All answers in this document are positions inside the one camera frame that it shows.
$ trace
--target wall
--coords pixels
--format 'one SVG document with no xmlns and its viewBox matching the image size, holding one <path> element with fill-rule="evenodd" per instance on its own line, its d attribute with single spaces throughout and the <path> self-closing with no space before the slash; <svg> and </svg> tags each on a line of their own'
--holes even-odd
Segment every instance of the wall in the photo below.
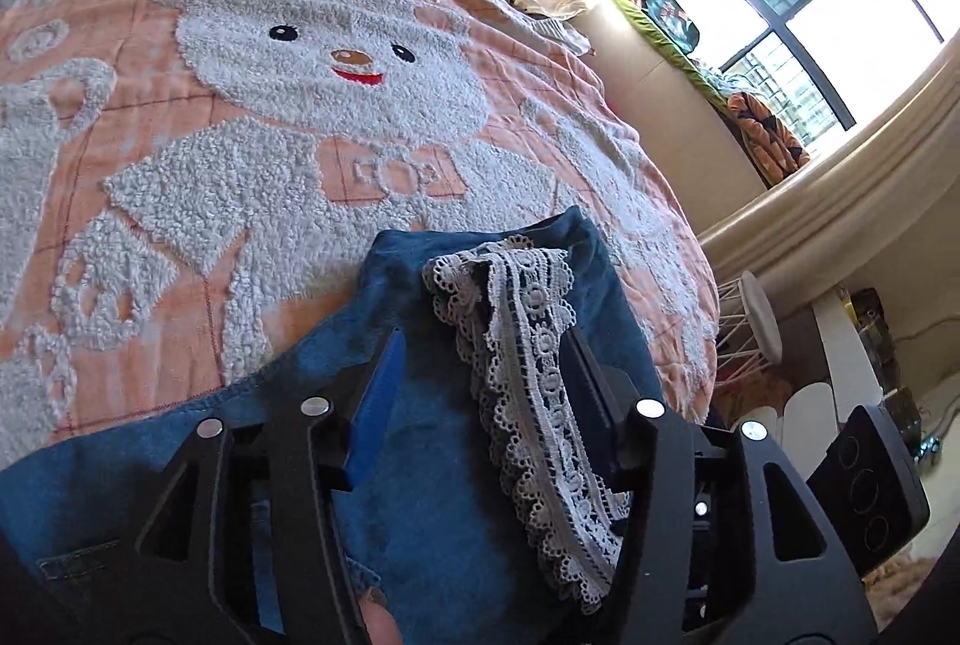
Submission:
<svg viewBox="0 0 960 645">
<path fill-rule="evenodd" d="M 960 370 L 960 181 L 844 285 L 877 289 L 916 396 Z"/>
<path fill-rule="evenodd" d="M 764 191 L 750 159 L 683 73 L 604 0 L 572 24 L 596 50 L 582 59 L 603 80 L 608 106 L 640 133 L 695 233 Z"/>
</svg>

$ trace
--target orange blanket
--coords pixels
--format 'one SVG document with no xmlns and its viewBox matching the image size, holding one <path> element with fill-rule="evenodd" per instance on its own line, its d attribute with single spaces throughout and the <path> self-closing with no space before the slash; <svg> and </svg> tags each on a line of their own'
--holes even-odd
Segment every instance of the orange blanket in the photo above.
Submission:
<svg viewBox="0 0 960 645">
<path fill-rule="evenodd" d="M 256 370 L 384 228 L 580 204 L 667 397 L 716 290 L 598 79 L 497 0 L 0 0 L 0 466 Z"/>
</svg>

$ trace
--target blue cloth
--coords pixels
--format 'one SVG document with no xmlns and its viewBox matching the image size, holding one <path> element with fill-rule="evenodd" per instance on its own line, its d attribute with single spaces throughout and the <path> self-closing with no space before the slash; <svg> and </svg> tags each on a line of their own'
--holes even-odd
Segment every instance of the blue cloth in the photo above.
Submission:
<svg viewBox="0 0 960 645">
<path fill-rule="evenodd" d="M 421 280 L 430 258 L 510 233 L 384 231 L 357 293 L 288 352 L 245 380 L 164 415 L 77 437 L 0 472 L 0 529 L 38 579 L 37 562 L 117 537 L 141 485 L 198 421 L 262 422 L 323 392 L 400 327 L 407 370 L 376 465 L 336 506 L 347 553 L 382 579 L 407 645 L 535 645 L 565 615 L 526 544 L 488 459 L 454 329 L 435 319 Z M 568 249 L 568 300 L 597 360 L 622 368 L 642 395 L 661 396 L 646 340 L 597 229 L 573 207 L 520 231 Z"/>
</svg>

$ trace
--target lace trim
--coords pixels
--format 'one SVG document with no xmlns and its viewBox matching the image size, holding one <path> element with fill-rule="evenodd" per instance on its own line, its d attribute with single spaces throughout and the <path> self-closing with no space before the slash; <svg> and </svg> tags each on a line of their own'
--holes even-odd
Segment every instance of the lace trim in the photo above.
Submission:
<svg viewBox="0 0 960 645">
<path fill-rule="evenodd" d="M 424 282 L 438 318 L 457 329 L 491 460 L 541 570 L 560 598 L 572 596 L 593 613 L 620 553 L 611 524 L 627 516 L 630 498 L 590 470 L 566 400 L 560 335 L 576 314 L 563 299 L 573 283 L 565 258 L 563 250 L 512 236 L 435 258 Z"/>
</svg>

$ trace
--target stool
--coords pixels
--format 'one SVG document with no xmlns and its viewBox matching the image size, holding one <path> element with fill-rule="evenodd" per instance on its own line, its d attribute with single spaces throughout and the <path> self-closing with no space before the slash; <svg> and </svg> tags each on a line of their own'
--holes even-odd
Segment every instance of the stool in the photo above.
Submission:
<svg viewBox="0 0 960 645">
<path fill-rule="evenodd" d="M 750 271 L 717 290 L 717 385 L 728 386 L 778 364 L 784 355 L 784 343 L 770 300 Z"/>
</svg>

